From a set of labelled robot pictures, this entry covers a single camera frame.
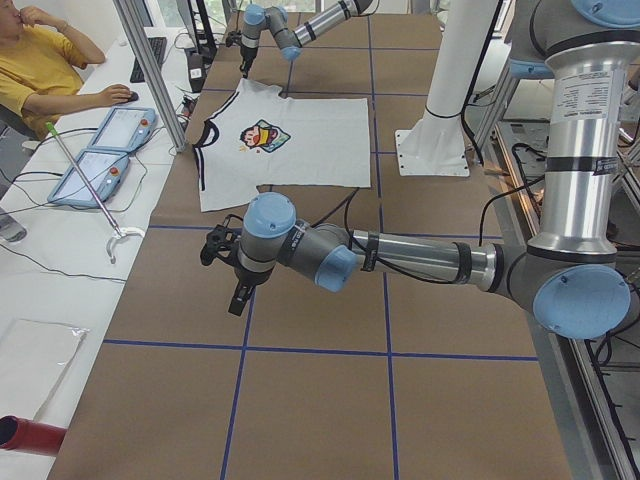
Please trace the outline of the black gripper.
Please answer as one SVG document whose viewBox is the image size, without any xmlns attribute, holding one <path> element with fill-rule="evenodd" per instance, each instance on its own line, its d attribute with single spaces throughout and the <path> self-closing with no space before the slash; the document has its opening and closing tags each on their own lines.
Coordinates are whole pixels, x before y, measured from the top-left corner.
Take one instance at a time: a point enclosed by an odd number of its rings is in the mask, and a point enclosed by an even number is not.
<svg viewBox="0 0 640 480">
<path fill-rule="evenodd" d="M 234 271 L 238 285 L 231 298 L 228 312 L 241 315 L 254 296 L 254 287 L 265 283 L 271 276 L 273 261 L 259 262 L 248 257 L 238 257 Z"/>
<path fill-rule="evenodd" d="M 241 55 L 243 58 L 243 62 L 240 66 L 240 71 L 242 73 L 242 77 L 247 77 L 249 75 L 249 72 L 251 70 L 253 61 L 256 58 L 256 48 L 255 47 L 249 47 L 247 45 L 242 44 L 241 45 Z"/>
</svg>

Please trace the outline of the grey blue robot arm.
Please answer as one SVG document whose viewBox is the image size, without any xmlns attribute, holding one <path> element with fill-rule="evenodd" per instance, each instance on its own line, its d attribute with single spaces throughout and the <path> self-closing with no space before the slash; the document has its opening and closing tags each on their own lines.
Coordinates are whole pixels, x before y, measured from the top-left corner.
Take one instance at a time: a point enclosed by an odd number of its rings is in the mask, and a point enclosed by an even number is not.
<svg viewBox="0 0 640 480">
<path fill-rule="evenodd" d="M 242 77 L 249 76 L 263 31 L 271 34 L 283 58 L 292 62 L 299 57 L 304 46 L 341 23 L 362 16 L 370 5 L 371 1 L 366 0 L 340 0 L 294 30 L 288 27 L 288 15 L 283 7 L 249 5 L 244 11 L 240 37 L 242 62 L 239 70 Z"/>
<path fill-rule="evenodd" d="M 635 1 L 520 1 L 511 69 L 529 77 L 546 66 L 554 97 L 539 232 L 523 247 L 413 240 L 311 226 L 290 200 L 262 193 L 249 204 L 228 263 L 240 314 L 276 264 L 330 290 L 355 270 L 387 268 L 435 284 L 476 285 L 511 299 L 549 331 L 591 339 L 617 327 L 632 296 L 616 271 L 606 228 L 623 83 L 639 53 Z"/>
</svg>

